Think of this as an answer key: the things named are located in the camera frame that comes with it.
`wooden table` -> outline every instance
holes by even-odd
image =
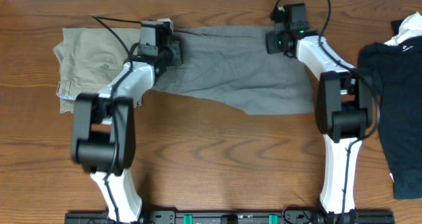
[[[282,3],[304,1],[311,26],[320,28],[325,0]],[[356,64],[364,45],[388,40],[389,22],[420,11],[421,1],[332,0],[326,36]],[[73,116],[59,113],[52,50],[62,28],[99,28],[90,14],[172,18],[176,27],[271,26],[274,2],[6,0],[0,9],[0,222],[62,223],[69,210],[106,209],[96,184],[70,159]],[[313,114],[249,116],[222,103],[158,92],[148,92],[135,111],[132,168],[145,202],[180,210],[316,206],[325,151]],[[422,220],[422,200],[394,199],[377,136],[361,149],[354,192],[359,209],[391,208],[398,223]]]

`cloth fold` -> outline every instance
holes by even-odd
[[[139,29],[114,28],[130,47]],[[313,91],[304,64],[281,53],[266,52],[271,28],[218,26],[177,29],[183,64],[168,67],[152,88],[183,96],[220,101],[252,115],[313,112]],[[127,58],[106,29],[64,28],[54,48],[60,62],[57,95],[61,112],[72,111],[81,92],[97,92],[115,78]]]

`white cloth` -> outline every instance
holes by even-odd
[[[417,36],[422,36],[422,16],[415,13],[408,16],[398,30],[398,35],[385,42],[389,46],[397,46],[402,42]]]

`gray cloth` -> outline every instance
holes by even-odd
[[[130,47],[138,29],[114,28]],[[271,28],[218,26],[175,30],[183,65],[168,67],[153,90],[220,101],[252,115],[313,112],[313,91],[304,64],[266,52]],[[61,112],[72,111],[81,92],[97,92],[115,78],[127,58],[106,29],[63,29],[54,48],[60,61]]]

